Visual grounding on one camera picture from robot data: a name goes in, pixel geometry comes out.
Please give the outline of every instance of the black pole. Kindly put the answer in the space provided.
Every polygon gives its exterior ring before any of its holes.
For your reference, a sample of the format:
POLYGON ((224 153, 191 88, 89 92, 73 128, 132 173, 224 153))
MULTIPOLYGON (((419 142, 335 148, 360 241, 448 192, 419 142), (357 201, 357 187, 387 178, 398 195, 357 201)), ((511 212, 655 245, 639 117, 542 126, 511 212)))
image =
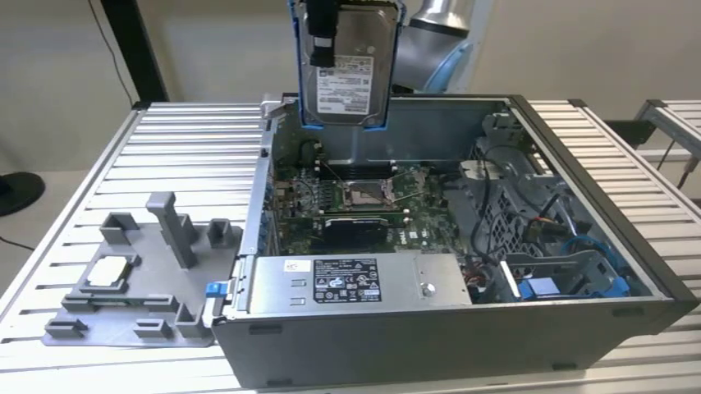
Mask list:
POLYGON ((145 102, 168 101, 136 0, 100 0, 130 80, 145 102))

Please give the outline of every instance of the hard drive label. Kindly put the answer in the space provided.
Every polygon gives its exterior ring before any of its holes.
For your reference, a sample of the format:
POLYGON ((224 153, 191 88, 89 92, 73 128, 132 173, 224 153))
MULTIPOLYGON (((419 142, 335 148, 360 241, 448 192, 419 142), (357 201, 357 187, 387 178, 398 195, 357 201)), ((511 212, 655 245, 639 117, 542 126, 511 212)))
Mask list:
POLYGON ((336 56, 333 68, 316 69, 319 113, 369 113, 372 61, 371 56, 336 56))

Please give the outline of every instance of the hard drive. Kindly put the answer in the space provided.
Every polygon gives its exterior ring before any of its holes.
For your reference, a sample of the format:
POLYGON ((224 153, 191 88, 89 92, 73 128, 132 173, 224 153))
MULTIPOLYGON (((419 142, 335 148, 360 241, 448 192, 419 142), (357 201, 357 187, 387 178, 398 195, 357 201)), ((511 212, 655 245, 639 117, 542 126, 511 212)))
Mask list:
POLYGON ((309 12, 313 1, 289 4, 297 49, 301 125, 311 128, 345 125, 381 130, 387 125, 394 55, 404 6, 400 2, 380 1, 323 2, 324 7, 328 4, 335 8, 320 17, 319 13, 309 12), (317 33, 317 18, 329 28, 329 34, 317 33), (313 58, 317 57, 315 51, 324 52, 325 63, 313 58))

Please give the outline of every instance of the power supply label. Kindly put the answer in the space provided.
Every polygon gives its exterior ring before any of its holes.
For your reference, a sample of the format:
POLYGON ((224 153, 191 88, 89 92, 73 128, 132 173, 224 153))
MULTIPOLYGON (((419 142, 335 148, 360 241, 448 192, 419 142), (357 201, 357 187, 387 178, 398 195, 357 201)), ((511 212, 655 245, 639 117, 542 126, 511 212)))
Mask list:
POLYGON ((376 259, 315 260, 313 300, 319 304, 381 301, 376 259))

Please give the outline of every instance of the black stand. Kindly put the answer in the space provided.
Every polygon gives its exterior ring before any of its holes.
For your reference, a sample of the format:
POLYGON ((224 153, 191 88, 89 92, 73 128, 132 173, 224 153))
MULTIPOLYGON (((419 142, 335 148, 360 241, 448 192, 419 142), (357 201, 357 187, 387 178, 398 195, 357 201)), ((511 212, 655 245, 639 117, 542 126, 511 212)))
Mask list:
POLYGON ((21 211, 44 194, 44 180, 30 172, 0 176, 0 217, 21 211))

